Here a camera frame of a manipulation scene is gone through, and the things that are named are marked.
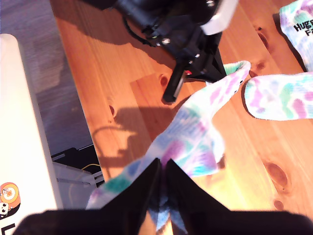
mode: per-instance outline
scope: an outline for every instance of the gray floor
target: gray floor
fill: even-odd
[[[0,32],[24,50],[51,154],[92,144],[48,0],[1,0]]]

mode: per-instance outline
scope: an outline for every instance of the black cable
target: black cable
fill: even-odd
[[[128,22],[126,20],[125,17],[123,17],[123,23],[125,28],[127,29],[128,33],[135,39],[137,39],[138,41],[140,41],[143,45],[149,45],[151,47],[155,47],[154,45],[152,45],[148,40],[139,37],[137,34],[135,34],[132,29],[130,28],[130,26],[128,25]]]

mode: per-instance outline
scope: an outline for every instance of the tie-dye sock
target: tie-dye sock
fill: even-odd
[[[313,118],[313,72],[258,76],[247,82],[246,106],[256,118]]]
[[[190,177],[218,172],[217,163],[221,160],[225,147],[220,133],[212,124],[212,118],[238,91],[250,67],[248,61],[225,65],[229,75],[194,93],[141,159],[126,166],[120,175],[92,193],[87,209],[105,206],[125,190],[155,158],[160,158],[162,167],[173,159]],[[162,184],[159,211],[149,210],[156,230],[160,230],[171,215],[172,222],[186,231],[179,212],[169,207],[166,191],[166,185]]]
[[[313,0],[298,0],[279,11],[280,26],[300,53],[307,71],[313,71]]]

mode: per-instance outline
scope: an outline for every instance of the sticker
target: sticker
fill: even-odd
[[[0,220],[14,215],[20,208],[20,192],[16,184],[5,183],[0,186]]]

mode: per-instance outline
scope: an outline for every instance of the wooden table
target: wooden table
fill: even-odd
[[[186,83],[176,104],[160,101],[175,62],[131,38],[115,10],[50,0],[105,179],[140,158],[203,83]],[[249,60],[250,76],[299,73],[301,59],[281,33],[279,8],[292,0],[241,0],[224,31],[224,63]],[[231,210],[288,210],[313,219],[313,120],[253,118],[236,93],[214,116],[225,168],[195,179]],[[142,234],[154,228],[149,217]],[[171,232],[170,223],[163,230]]]

